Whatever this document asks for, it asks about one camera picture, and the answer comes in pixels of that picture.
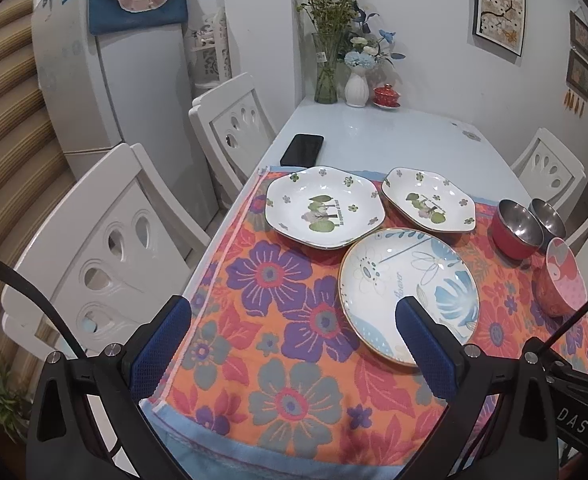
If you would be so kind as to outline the pink patterned ceramic bowl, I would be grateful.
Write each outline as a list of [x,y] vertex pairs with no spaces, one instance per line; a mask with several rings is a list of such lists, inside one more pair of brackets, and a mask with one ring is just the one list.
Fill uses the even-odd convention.
[[541,269],[536,271],[534,296],[550,318],[566,318],[586,302],[586,283],[576,257],[564,240],[554,237],[548,243]]

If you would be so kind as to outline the grey steel bowl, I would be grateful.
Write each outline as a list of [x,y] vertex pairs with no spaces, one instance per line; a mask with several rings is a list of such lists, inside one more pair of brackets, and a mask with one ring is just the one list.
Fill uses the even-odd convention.
[[533,217],[536,218],[536,221],[539,222],[544,235],[540,252],[546,251],[548,244],[550,244],[550,241],[553,238],[558,237],[562,240],[566,238],[567,232],[565,223],[551,204],[540,198],[534,198],[528,209]]

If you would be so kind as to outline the red steel-lined bowl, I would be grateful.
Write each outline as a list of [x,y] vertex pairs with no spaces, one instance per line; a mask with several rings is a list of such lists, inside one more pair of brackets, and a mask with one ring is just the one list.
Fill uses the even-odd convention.
[[490,234],[496,248],[512,260],[529,258],[544,242],[539,221],[527,208],[507,198],[496,206]]

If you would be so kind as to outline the round blue sunflower plate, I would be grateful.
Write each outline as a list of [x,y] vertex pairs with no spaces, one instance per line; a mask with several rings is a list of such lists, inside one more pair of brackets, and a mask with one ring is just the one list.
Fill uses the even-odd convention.
[[479,295],[472,273],[440,238],[411,229],[376,231],[344,256],[337,278],[339,300],[352,330],[378,356],[413,367],[396,325],[396,306],[416,299],[460,344],[472,339]]

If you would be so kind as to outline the small octagonal floral plate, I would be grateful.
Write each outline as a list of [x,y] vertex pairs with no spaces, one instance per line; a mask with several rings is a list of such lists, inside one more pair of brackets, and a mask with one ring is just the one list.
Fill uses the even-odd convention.
[[382,192],[416,226],[434,233],[468,233],[476,226],[472,197],[449,179],[426,170],[395,168]]

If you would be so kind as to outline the large octagonal floral plate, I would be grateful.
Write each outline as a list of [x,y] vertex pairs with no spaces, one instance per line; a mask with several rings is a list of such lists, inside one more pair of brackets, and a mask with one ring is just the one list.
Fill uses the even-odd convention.
[[265,215],[269,226],[290,240],[333,250],[375,231],[383,224],[386,212],[372,181],[321,166],[271,182]]

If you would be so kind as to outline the near left white chair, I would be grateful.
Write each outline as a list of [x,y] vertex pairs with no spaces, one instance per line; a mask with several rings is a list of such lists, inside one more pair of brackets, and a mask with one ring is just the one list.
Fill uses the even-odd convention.
[[184,292],[192,270],[181,245],[204,254],[209,243],[143,146],[120,144],[56,205],[14,269],[95,356]]

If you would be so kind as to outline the far right white chair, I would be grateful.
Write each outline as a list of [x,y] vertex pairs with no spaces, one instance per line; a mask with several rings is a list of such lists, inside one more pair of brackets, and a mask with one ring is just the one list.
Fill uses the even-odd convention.
[[518,159],[510,165],[531,198],[562,206],[586,178],[578,157],[547,128],[536,130]]

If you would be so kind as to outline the orange hanging tassels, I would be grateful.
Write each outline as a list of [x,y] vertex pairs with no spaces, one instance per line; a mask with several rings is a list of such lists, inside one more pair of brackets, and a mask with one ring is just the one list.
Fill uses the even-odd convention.
[[568,89],[564,97],[564,107],[566,110],[571,110],[575,115],[581,117],[584,112],[586,102],[576,92]]

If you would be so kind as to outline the lower small framed picture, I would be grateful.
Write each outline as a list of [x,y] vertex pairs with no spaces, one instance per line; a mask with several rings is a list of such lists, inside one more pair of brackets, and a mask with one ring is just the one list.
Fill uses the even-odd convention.
[[575,50],[569,53],[566,81],[583,99],[588,99],[588,62]]

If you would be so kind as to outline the far left white chair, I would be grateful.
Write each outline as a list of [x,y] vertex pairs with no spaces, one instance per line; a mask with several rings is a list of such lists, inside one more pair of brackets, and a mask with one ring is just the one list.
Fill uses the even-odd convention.
[[233,77],[195,98],[189,118],[224,194],[235,200],[277,136],[251,74]]

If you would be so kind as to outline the black smartphone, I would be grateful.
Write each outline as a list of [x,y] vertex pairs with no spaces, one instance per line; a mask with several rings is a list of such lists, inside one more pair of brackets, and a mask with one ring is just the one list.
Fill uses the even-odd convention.
[[317,162],[324,138],[317,134],[297,133],[288,144],[280,165],[283,167],[311,168]]

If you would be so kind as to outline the upper small framed picture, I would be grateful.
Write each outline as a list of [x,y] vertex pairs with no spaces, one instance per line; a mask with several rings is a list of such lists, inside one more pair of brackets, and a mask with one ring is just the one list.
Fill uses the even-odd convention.
[[588,61],[588,25],[570,11],[570,43],[582,58]]

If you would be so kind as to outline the large framed floral picture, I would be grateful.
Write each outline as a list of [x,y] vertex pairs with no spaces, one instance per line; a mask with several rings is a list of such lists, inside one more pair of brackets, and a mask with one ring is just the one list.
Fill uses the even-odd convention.
[[474,34],[516,56],[522,55],[526,0],[476,0]]

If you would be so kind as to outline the green glass flower vase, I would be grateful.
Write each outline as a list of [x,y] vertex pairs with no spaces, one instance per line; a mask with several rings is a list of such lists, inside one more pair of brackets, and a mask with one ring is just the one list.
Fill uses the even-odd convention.
[[356,16],[356,0],[297,0],[297,11],[307,16],[315,32],[312,40],[317,55],[315,102],[337,102],[335,84],[338,52],[345,33]]

